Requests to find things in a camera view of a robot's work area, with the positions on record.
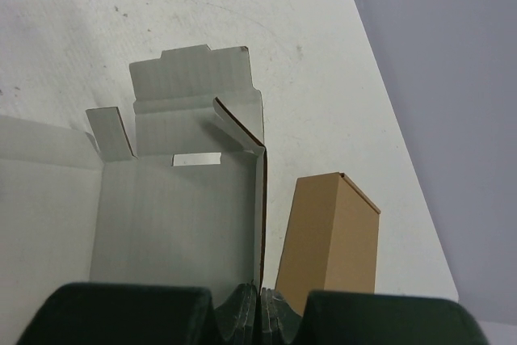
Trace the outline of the white paper box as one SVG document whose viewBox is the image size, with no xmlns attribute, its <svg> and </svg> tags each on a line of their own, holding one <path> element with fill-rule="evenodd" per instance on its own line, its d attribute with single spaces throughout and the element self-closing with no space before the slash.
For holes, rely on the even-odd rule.
<svg viewBox="0 0 517 345">
<path fill-rule="evenodd" d="M 76 280 L 191 285 L 222 302 L 263 281 L 267 154 L 246 47 L 129 66 L 136 140 L 116 107 L 91 131 L 1 119 L 1 301 Z"/>
</svg>

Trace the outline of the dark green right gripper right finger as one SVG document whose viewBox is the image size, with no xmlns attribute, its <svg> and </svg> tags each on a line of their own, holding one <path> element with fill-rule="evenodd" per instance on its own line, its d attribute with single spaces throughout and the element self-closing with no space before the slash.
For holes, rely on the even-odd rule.
<svg viewBox="0 0 517 345">
<path fill-rule="evenodd" d="M 473 316 L 456 302 L 427 297 L 309 293 L 297 314 L 281 293 L 261 295 L 262 344 L 486 344 Z"/>
</svg>

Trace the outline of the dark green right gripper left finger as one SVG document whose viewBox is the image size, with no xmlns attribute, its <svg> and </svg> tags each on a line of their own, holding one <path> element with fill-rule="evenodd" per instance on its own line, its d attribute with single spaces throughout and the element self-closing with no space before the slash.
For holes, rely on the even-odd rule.
<svg viewBox="0 0 517 345">
<path fill-rule="evenodd" d="M 20 344 L 251 344 L 257 291 L 219 307 L 206 288 L 71 283 L 42 304 Z"/>
</svg>

